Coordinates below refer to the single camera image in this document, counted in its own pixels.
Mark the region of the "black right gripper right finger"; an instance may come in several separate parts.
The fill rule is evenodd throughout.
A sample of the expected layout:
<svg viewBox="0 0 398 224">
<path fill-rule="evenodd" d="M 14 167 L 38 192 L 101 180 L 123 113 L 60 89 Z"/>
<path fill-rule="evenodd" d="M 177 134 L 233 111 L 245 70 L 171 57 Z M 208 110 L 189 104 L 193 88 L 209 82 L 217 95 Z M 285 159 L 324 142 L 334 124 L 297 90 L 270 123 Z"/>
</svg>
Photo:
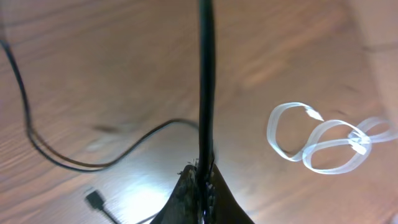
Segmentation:
<svg viewBox="0 0 398 224">
<path fill-rule="evenodd" d="M 216 164 L 206 183 L 205 223 L 208 224 L 254 224 L 239 206 Z"/>
</svg>

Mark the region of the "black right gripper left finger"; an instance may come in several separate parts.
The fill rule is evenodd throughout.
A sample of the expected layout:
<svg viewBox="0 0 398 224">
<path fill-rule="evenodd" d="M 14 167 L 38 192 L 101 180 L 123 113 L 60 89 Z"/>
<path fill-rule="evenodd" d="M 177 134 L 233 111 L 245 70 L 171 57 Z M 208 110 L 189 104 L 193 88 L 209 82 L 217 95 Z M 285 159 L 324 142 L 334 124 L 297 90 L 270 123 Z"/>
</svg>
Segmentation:
<svg viewBox="0 0 398 224">
<path fill-rule="evenodd" d="M 195 171 L 195 166 L 185 166 L 167 203 L 150 224 L 198 224 Z"/>
</svg>

